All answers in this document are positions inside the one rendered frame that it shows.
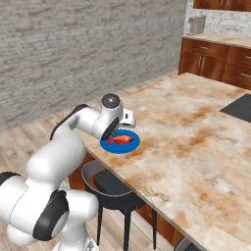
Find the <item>brown base cupboard run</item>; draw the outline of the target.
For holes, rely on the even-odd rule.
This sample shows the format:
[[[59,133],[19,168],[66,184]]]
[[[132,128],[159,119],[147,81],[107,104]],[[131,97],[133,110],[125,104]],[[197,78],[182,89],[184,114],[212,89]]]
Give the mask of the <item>brown base cupboard run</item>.
[[[184,37],[178,73],[190,73],[251,90],[251,46]]]

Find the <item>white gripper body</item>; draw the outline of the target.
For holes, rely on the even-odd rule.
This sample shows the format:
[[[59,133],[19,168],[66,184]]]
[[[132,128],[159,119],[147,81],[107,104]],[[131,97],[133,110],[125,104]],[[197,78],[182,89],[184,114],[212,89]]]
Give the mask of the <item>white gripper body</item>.
[[[136,120],[132,110],[124,109],[123,118],[120,121],[120,126],[135,127]]]

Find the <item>grey coffee machine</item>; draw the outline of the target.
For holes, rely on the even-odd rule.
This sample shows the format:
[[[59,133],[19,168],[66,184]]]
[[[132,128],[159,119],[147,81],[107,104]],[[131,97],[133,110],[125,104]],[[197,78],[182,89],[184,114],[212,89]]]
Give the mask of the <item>grey coffee machine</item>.
[[[206,17],[191,17],[188,19],[188,23],[190,24],[189,33],[191,35],[197,35],[204,32]]]

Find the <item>blue round plate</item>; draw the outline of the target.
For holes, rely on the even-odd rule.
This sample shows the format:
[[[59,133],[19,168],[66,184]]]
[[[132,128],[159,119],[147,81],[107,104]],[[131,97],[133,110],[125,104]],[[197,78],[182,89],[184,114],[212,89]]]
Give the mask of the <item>blue round plate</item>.
[[[119,145],[117,143],[107,144],[111,136],[118,136],[120,134],[129,135],[133,140],[129,143]],[[133,131],[128,129],[118,129],[116,133],[112,134],[108,139],[101,140],[100,146],[107,152],[113,154],[125,154],[134,151],[140,144],[140,137]]]

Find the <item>black bar stool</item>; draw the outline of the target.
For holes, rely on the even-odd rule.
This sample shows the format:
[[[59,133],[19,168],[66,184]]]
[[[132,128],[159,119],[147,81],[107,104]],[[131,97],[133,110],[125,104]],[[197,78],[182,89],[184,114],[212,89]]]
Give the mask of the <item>black bar stool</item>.
[[[99,201],[97,242],[100,242],[103,209],[119,210],[125,216],[124,251],[128,251],[131,212],[145,202],[97,160],[82,166],[81,177],[86,191]]]

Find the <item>brown wall cupboard run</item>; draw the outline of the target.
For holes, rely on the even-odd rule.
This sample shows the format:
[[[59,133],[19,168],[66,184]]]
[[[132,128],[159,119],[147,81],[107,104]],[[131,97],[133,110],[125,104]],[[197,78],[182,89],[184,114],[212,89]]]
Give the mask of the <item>brown wall cupboard run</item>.
[[[193,8],[251,12],[251,0],[194,0]]]

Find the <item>black hob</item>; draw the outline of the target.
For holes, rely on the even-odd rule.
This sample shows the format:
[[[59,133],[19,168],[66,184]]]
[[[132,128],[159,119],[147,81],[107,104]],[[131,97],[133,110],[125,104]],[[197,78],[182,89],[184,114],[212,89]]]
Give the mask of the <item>black hob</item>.
[[[222,108],[222,112],[251,123],[251,94],[244,94]]]

